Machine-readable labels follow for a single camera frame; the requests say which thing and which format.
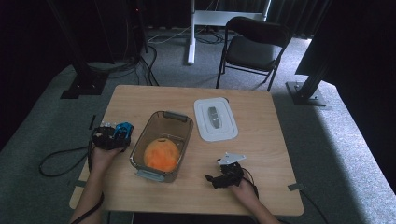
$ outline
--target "human hand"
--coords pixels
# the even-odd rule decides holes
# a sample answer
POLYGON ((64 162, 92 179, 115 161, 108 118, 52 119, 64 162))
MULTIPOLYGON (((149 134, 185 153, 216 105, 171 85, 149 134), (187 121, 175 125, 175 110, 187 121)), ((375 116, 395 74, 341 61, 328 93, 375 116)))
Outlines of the human hand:
POLYGON ((114 158, 120 154, 122 147, 105 150, 99 147, 94 147, 92 150, 92 168, 91 173, 103 174, 110 167, 114 158))
POLYGON ((247 180, 242 179, 239 186, 231 185, 228 187, 228 189, 230 189, 230 191, 235 195, 236 199, 238 199, 242 205, 251 210, 253 206, 256 206, 258 203, 260 203, 260 201, 254 192, 253 186, 248 183, 248 180, 251 180, 246 171, 244 171, 244 178, 247 180))

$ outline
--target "gray carpet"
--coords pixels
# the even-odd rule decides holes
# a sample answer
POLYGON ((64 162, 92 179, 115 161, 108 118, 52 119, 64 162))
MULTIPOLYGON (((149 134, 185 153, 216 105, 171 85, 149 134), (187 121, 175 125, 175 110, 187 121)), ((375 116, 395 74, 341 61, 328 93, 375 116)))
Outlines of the gray carpet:
MULTIPOLYGON (((154 34, 171 31, 157 31, 154 34)), ((213 40, 202 35, 201 38, 213 40)), ((294 75, 309 40, 292 39, 271 89, 276 111, 298 183, 329 223, 396 223, 396 197, 375 163, 359 129, 350 117, 337 89, 321 82, 325 107, 295 105, 286 82, 306 80, 294 75)), ((161 86, 214 88, 222 45, 197 42, 195 64, 186 65, 188 40, 173 38, 151 44, 157 50, 153 74, 161 86)), ((153 49, 143 52, 146 62, 153 49)), ((116 65, 92 63, 101 68, 116 65)), ((0 223, 66 223, 72 214, 69 199, 82 163, 60 177, 38 172, 41 160, 62 149, 88 144, 92 116, 99 125, 114 88, 119 84, 146 85, 147 68, 141 62, 130 70, 110 75, 100 96, 60 100, 75 72, 66 67, 49 84, 35 107, 0 154, 0 223)), ((265 91, 260 77, 231 71, 221 78, 222 89, 265 91)), ((69 167, 85 151, 64 154, 46 164, 48 172, 69 167)), ((280 217, 289 223, 325 223, 303 195, 304 214, 280 217)), ((132 213, 115 212, 111 223, 130 223, 132 213)))

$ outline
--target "chair seat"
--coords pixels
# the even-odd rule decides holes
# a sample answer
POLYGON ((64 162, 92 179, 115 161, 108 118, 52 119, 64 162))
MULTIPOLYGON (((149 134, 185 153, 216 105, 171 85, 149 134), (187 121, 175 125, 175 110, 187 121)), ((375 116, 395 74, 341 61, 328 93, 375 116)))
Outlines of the chair seat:
POLYGON ((269 71, 275 67, 276 47, 235 36, 228 47, 226 61, 233 65, 269 71))

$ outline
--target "clear plastic box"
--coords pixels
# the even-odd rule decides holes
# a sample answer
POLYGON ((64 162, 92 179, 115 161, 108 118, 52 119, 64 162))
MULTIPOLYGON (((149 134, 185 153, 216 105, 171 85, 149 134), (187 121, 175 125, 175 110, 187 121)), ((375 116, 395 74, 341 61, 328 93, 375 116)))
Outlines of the clear plastic box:
POLYGON ((151 115, 145 129, 134 145, 130 162, 137 169, 137 175, 158 182, 173 182, 189 143, 193 121, 189 117, 172 111, 157 111, 151 115), (144 162, 144 154, 148 145, 158 139, 167 138, 176 144, 179 151, 176 168, 170 172, 164 172, 147 167, 144 162))

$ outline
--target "black curtain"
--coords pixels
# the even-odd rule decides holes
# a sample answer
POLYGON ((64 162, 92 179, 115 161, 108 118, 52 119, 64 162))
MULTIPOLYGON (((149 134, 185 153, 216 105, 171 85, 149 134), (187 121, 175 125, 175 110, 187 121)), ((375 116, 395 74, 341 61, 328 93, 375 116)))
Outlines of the black curtain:
MULTIPOLYGON (((87 62, 112 63, 140 54, 143 36, 135 1, 53 1, 62 3, 87 62), (125 15, 131 16, 128 24, 125 15)), ((72 61, 67 57, 60 24, 46 0, 0 1, 0 39, 1 150, 50 81, 72 61)))
POLYGON ((323 80, 336 86, 393 191, 395 52, 396 2, 333 0, 296 71, 316 76, 327 66, 323 80))
MULTIPOLYGON (((269 0, 196 0, 196 10, 262 13, 269 0)), ((332 0, 272 0, 267 21, 285 24, 295 36, 315 35, 332 0)), ((190 26, 191 0, 145 0, 146 26, 187 28, 190 26)))

